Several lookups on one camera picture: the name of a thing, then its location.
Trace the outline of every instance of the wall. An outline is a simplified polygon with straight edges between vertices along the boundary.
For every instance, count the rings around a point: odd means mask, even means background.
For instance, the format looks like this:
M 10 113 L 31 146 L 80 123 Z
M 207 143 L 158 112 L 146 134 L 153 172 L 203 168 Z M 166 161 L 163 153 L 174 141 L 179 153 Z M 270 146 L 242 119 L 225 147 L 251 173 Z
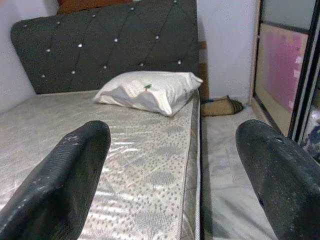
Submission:
M 255 0 L 198 0 L 199 41 L 207 42 L 210 97 L 249 98 Z
M 0 0 L 0 113 L 35 95 L 10 40 L 11 26 L 56 14 L 57 0 Z
M 14 0 L 22 19 L 51 16 L 57 13 L 57 0 Z
M 12 0 L 0 0 L 0 113 L 35 94 L 10 40 L 12 24 L 21 20 Z

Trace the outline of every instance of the floor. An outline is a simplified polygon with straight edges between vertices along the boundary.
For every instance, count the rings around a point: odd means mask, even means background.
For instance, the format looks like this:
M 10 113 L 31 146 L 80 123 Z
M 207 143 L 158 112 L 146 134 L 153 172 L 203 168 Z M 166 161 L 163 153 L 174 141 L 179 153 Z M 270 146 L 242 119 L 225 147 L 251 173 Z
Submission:
M 256 119 L 251 107 L 202 120 L 204 240 L 276 240 L 236 149 L 238 125 Z

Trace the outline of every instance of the headboard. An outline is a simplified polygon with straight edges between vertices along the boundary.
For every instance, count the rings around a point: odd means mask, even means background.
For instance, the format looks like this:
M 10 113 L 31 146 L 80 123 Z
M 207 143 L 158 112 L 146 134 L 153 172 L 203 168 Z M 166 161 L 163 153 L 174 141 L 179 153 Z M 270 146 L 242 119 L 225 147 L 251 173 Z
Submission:
M 130 71 L 198 74 L 196 0 L 142 0 L 23 20 L 11 40 L 37 94 L 96 90 Z

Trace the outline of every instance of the pillow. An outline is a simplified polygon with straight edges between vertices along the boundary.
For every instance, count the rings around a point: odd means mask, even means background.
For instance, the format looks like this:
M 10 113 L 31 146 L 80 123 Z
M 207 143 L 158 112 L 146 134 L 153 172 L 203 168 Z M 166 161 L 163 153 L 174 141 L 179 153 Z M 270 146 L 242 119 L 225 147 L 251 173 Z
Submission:
M 202 82 L 192 72 L 132 71 L 114 77 L 93 100 L 172 117 Z
M 86 9 L 93 9 L 116 4 L 132 3 L 133 0 L 61 0 L 57 14 L 69 14 Z

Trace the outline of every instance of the mattress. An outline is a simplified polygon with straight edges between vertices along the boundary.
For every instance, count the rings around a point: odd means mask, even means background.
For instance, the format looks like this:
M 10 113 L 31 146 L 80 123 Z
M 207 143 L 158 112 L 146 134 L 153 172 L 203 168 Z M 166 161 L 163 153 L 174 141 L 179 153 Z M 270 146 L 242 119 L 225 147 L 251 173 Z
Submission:
M 198 92 L 174 117 L 95 93 L 37 95 L 0 115 L 0 209 L 66 133 L 101 120 L 111 146 L 79 239 L 199 240 Z

